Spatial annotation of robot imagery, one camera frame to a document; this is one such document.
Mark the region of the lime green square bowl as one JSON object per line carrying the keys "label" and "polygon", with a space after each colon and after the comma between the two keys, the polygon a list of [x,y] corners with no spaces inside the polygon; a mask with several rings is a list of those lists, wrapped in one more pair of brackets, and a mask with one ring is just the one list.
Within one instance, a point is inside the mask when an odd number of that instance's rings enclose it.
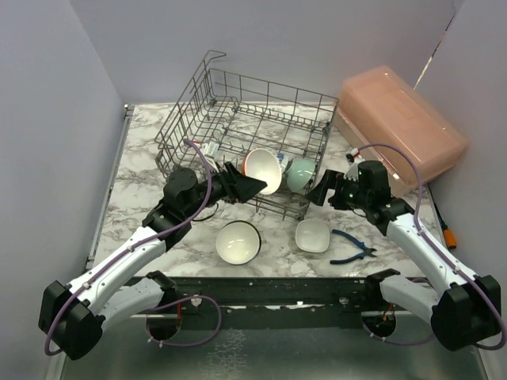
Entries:
{"label": "lime green square bowl", "polygon": [[309,253],[324,253],[330,245],[330,228],[325,222],[303,220],[295,229],[295,243]]}

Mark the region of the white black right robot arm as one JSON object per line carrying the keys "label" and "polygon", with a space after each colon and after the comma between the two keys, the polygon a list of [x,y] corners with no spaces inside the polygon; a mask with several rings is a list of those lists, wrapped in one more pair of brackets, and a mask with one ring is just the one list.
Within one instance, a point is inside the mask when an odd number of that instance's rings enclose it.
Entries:
{"label": "white black right robot arm", "polygon": [[390,238],[418,266],[429,281],[424,287],[395,270],[370,275],[365,303],[381,310],[393,303],[428,323],[436,339],[449,351],[501,334],[497,348],[506,343],[501,318],[501,287],[490,276],[478,276],[457,260],[401,198],[393,197],[387,170],[379,161],[363,161],[347,173],[326,170],[307,194],[317,206],[328,203],[340,211],[359,209],[382,235]]}

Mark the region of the white blue floral bowl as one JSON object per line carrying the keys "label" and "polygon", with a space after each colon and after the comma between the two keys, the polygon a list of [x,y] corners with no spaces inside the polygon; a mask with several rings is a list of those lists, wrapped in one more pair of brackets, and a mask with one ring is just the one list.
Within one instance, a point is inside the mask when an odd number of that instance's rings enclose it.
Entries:
{"label": "white blue floral bowl", "polygon": [[285,174],[291,164],[291,158],[287,154],[282,152],[276,153],[275,157],[279,163],[281,172]]}

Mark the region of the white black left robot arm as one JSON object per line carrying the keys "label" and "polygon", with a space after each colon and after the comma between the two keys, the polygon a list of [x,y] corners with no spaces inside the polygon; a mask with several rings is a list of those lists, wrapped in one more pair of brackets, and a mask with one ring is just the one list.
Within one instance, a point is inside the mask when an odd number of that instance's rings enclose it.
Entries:
{"label": "white black left robot arm", "polygon": [[180,167],[169,176],[163,197],[141,227],[106,260],[87,273],[63,284],[50,283],[42,296],[38,326],[46,335],[47,355],[65,353],[81,359],[101,339],[113,315],[127,318],[154,308],[163,313],[175,301],[174,292],[149,275],[139,288],[121,287],[138,270],[173,248],[192,228],[204,208],[220,200],[245,203],[267,184],[248,177],[232,163],[200,182],[190,168]]}

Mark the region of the mint green ceramic bowl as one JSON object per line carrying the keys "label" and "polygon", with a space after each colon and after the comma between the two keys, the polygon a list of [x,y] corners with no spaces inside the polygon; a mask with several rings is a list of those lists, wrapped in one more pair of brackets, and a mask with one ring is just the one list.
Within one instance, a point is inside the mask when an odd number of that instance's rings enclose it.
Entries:
{"label": "mint green ceramic bowl", "polygon": [[286,183],[292,192],[298,192],[310,181],[315,163],[309,158],[293,158],[286,169]]}

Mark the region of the orange bowl white inside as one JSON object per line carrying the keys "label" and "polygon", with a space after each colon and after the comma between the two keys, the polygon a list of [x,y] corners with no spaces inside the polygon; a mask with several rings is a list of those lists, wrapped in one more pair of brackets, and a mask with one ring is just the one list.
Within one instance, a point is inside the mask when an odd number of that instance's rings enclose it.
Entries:
{"label": "orange bowl white inside", "polygon": [[262,195],[271,195],[280,187],[282,172],[277,158],[263,148],[251,150],[242,163],[242,173],[248,177],[264,181],[267,186],[260,191]]}

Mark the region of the grey wire dish rack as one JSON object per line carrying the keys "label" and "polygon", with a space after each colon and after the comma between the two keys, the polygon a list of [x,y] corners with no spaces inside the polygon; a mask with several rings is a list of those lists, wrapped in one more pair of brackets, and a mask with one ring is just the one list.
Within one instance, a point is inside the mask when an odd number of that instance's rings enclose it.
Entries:
{"label": "grey wire dish rack", "polygon": [[202,176],[184,139],[213,141],[219,165],[240,166],[255,148],[315,163],[315,182],[330,137],[337,98],[218,68],[226,53],[209,50],[173,105],[154,140],[156,165],[168,177],[176,165]]}

